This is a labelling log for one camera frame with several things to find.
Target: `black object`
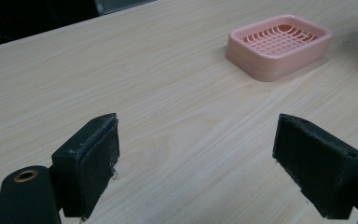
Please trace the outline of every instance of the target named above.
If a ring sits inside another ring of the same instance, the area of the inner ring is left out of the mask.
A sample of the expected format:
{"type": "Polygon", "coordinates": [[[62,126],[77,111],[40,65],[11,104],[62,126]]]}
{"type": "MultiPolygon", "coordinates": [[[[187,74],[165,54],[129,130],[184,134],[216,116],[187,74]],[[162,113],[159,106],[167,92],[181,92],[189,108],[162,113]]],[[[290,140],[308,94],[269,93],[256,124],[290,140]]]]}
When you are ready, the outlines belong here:
{"type": "Polygon", "coordinates": [[[116,114],[92,119],[52,155],[48,169],[31,166],[8,175],[0,191],[0,223],[61,223],[87,219],[115,173],[116,114]]]}
{"type": "Polygon", "coordinates": [[[275,158],[323,217],[348,219],[358,209],[358,150],[315,124],[281,114],[275,158]]]}

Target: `light wood tabletop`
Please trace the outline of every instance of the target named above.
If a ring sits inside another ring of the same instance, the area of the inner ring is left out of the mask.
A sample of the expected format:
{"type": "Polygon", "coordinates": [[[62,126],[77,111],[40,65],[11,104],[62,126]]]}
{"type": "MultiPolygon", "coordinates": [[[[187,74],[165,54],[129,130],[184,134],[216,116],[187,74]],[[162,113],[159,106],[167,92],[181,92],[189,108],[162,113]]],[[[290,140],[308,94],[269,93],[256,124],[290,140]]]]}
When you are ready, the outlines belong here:
{"type": "Polygon", "coordinates": [[[118,179],[87,223],[356,223],[322,218],[272,147],[285,113],[358,149],[358,1],[158,0],[1,45],[0,185],[114,112],[118,179]],[[259,82],[225,58],[228,34],[280,14],[334,36],[259,82]]]}

